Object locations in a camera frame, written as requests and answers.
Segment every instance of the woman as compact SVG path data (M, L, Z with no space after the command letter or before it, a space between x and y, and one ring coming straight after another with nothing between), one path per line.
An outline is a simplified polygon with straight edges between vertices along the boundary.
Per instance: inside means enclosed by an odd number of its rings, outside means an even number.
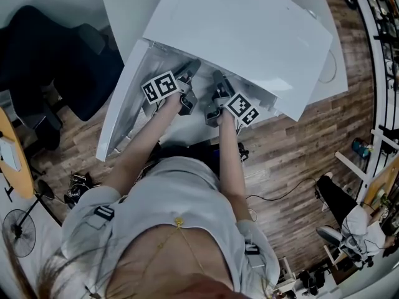
M395 246L394 236L385 236L380 227L380 218L385 210L381 208L373 217L368 215L354 199L336 186L332 173L327 173L317 181L320 194L341 227L344 241L342 244L352 249L363 259L386 249L392 253Z
M248 211L229 112L219 120L219 179L200 160L175 156L136 183L180 109L180 94L167 98L103 185L80 198L62 226L62 251L96 298L269 297L279 264Z

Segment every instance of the black office chair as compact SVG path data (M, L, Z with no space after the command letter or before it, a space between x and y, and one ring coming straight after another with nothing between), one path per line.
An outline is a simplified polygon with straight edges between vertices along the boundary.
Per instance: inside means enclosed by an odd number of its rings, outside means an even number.
M119 51L88 24L60 26L32 6L20 8L0 30L0 91L9 90L16 115L45 148L59 144L63 105L83 121L107 101L123 70ZM54 83L62 101L50 107L41 86Z

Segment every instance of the gold necklace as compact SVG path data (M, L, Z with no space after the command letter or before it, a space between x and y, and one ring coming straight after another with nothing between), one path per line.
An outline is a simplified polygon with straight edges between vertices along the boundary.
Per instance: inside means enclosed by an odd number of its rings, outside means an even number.
M188 239L187 239L186 235L183 233L183 231L182 231L182 229L181 229L181 226L184 224L183 218L181 218L181 217L176 217L176 218L175 218L175 224L176 224L176 229L175 229L175 231L172 232L172 233L170 233L170 234L166 237L166 239L165 239L163 242L161 242L161 243L159 243L159 244L157 245L155 253L152 255L151 259L148 261L148 263L146 264L146 266L145 266L145 268L144 268L144 270L143 270L143 273L142 273L142 276L141 276L140 281L143 280L144 275L145 275L145 273L147 272L147 269L148 269L149 266L152 264L152 262L155 260L155 257L159 254L159 252L161 251L161 249L165 246L165 244L169 241L169 239L170 239L173 235L175 235L177 232L180 232L180 233L181 233L181 235L183 236L184 240L185 240L186 243L187 243L187 246L190 248L190 251L191 251L191 253L193 254L193 257L195 258L195 260L196 260L198 266L200 267L202 273L205 274L205 271L204 271L203 266L201 265L200 261L198 260L197 256L195 255L193 248L191 247L190 243L188 242Z

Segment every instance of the white shirt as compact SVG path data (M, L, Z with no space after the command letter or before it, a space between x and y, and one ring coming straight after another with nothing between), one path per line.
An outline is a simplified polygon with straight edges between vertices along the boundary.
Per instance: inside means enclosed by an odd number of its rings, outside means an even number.
M342 223L342 235L345 239L342 245L352 249L363 257L374 256L384 247L386 236L380 223L368 223L372 217L357 205L351 210Z
M62 251L68 259L81 256L77 264L92 293L105 296L112 271L137 236L156 225L175 225L177 217L184 220L182 228L201 228L213 237L234 291L264 298L261 279L276 285L279 263L266 236L252 221L236 222L229 201L219 192L219 180L201 161L164 159L120 201L113 188L91 189L62 226ZM110 221L94 214L98 206L108 205L114 211ZM260 254L246 255L246 243L259 247Z

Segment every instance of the laminate floor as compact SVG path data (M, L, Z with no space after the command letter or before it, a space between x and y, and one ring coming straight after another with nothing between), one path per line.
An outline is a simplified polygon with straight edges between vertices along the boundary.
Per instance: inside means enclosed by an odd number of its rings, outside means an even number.
M248 195L273 199L282 196L307 178L317 179L327 171L341 187L348 185L356 193L359 179L335 157L341 151L359 166L364 162L350 149L354 138L370 140L373 121L373 77L367 36L360 15L343 0L327 0L338 28L349 80L346 93L311 104L298 123L285 116L273 118L243 130L239 139L251 152L245 162ZM111 170L117 153L106 163L95 158L95 150L108 105L89 122L80 121L68 109L59 116L64 123L61 143L55 152L44 151L36 164L47 171L43 179L63 199L69 188L71 172L90 172L101 182ZM295 272L309 268L326 258L323 241L316 234L320 225L337 224L330 212L321 212L315 198L313 180L302 183L289 196L274 202L249 199L257 213L257 223L268 236L278 257L286 256ZM47 201L61 220L67 208Z

